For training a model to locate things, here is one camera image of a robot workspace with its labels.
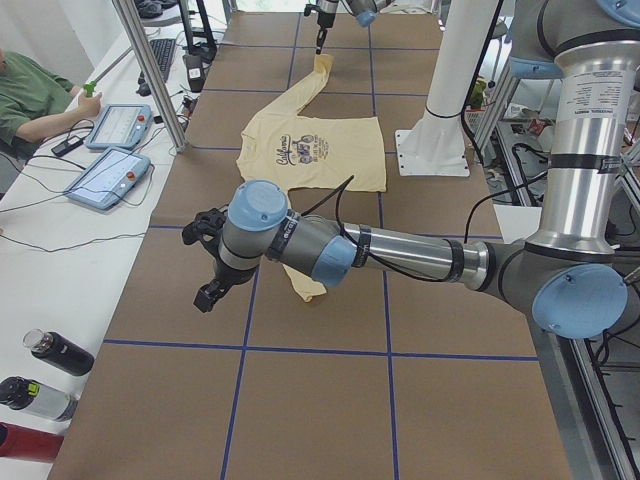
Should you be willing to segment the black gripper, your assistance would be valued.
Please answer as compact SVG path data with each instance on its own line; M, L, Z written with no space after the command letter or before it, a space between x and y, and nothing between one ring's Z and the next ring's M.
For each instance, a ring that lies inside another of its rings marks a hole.
M198 289L193 302L194 306L201 312L210 312L230 288L247 283L252 279L255 271L255 266L250 269L238 269L227 265L221 259L216 259L214 279Z
M316 37L315 54L321 55L326 41L328 29L334 26L336 13L319 11L317 17L317 24L320 26Z

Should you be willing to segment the person's hand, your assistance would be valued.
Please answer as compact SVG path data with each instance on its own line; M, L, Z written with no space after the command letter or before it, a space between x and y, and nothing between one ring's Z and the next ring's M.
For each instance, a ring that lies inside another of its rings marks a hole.
M102 93L89 97L85 91L82 91L77 98L77 107L75 115L78 119L97 117L101 111Z

